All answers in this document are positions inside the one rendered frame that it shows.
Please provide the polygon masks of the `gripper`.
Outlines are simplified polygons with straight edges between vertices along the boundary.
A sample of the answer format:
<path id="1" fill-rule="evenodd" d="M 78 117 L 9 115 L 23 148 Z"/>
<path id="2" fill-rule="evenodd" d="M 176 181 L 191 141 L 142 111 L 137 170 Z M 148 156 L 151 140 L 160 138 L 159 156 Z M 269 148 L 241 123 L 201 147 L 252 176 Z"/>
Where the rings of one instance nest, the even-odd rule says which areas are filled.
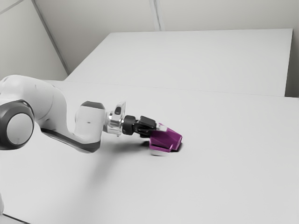
<path id="1" fill-rule="evenodd" d="M 139 119 L 139 125 L 141 127 L 135 127 L 137 122 L 138 120 L 135 116 L 126 115 L 122 123 L 122 133 L 124 135 L 133 135 L 133 133 L 137 133 L 141 138 L 150 138 L 152 130 L 167 131 L 166 126 L 145 116 L 141 116 Z"/>

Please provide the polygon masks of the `purple faceted mug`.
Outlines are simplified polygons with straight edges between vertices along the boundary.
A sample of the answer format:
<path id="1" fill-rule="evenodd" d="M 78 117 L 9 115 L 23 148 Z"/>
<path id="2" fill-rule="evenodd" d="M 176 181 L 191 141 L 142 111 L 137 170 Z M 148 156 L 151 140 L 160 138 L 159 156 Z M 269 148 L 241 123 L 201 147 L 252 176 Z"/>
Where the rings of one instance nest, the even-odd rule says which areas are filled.
<path id="1" fill-rule="evenodd" d="M 171 152 L 178 152 L 182 135 L 167 128 L 166 131 L 153 131 L 149 139 L 149 151 L 154 156 L 165 156 Z"/>

